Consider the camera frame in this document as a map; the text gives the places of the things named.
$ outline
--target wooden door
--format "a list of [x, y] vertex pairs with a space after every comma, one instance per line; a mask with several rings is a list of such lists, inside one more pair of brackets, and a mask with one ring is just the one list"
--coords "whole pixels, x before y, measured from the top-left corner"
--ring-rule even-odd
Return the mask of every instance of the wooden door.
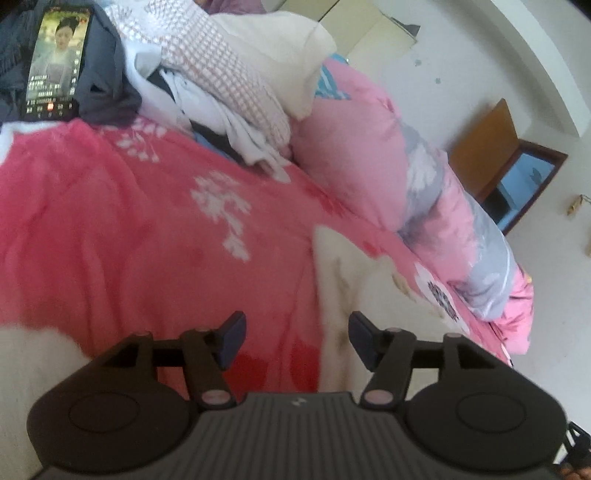
[[505, 99], [456, 145], [449, 164], [468, 193], [482, 202], [505, 173], [519, 150], [519, 138]]

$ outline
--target round black pad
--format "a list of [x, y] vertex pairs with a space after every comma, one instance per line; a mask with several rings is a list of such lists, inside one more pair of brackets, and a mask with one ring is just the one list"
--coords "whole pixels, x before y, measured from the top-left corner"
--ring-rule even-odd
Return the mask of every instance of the round black pad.
[[507, 395], [480, 393], [460, 400], [457, 417], [478, 432], [507, 433], [524, 422], [525, 407]]
[[70, 420], [89, 433], [124, 429], [137, 419], [139, 404], [121, 393], [95, 393], [78, 400], [70, 409]]
[[85, 378], [34, 405], [27, 429], [41, 463], [103, 475], [146, 465], [178, 445], [190, 424], [183, 398], [156, 381], [118, 377]]
[[566, 430], [552, 397], [500, 369], [444, 377], [413, 397], [406, 421], [418, 442], [446, 463], [493, 473], [551, 461]]

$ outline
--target ridged black surface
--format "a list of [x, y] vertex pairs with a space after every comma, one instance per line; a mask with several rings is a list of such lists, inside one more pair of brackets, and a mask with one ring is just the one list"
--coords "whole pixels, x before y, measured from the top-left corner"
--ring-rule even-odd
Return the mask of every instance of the ridged black surface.
[[38, 480], [550, 480], [538, 469], [510, 476], [466, 473], [430, 458], [394, 416], [357, 407], [347, 393], [250, 394], [208, 412], [175, 451], [133, 472], [86, 476], [54, 468]]

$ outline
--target pink blanket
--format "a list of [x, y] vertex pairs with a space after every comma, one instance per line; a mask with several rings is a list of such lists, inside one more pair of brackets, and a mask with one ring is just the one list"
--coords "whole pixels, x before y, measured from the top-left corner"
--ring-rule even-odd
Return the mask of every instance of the pink blanket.
[[[257, 176], [143, 119], [17, 136], [0, 166], [0, 323], [55, 326], [96, 355], [134, 331], [174, 338], [243, 310], [248, 334], [228, 372], [236, 393], [315, 390], [313, 227], [392, 256], [417, 291], [420, 275], [395, 234], [287, 171], [289, 184]], [[489, 325], [454, 304], [504, 359]]]
[[447, 154], [359, 72], [328, 59], [323, 78], [312, 114], [292, 127], [296, 162], [352, 212], [400, 234], [476, 317], [496, 323], [509, 351], [524, 353], [533, 288], [520, 293], [525, 277], [509, 245], [464, 191]]

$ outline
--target smartphone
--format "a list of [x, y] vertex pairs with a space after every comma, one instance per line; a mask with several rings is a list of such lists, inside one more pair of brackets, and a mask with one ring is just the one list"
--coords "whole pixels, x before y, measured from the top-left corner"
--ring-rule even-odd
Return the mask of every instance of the smartphone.
[[23, 120], [71, 120], [92, 10], [56, 6], [43, 14], [29, 70]]

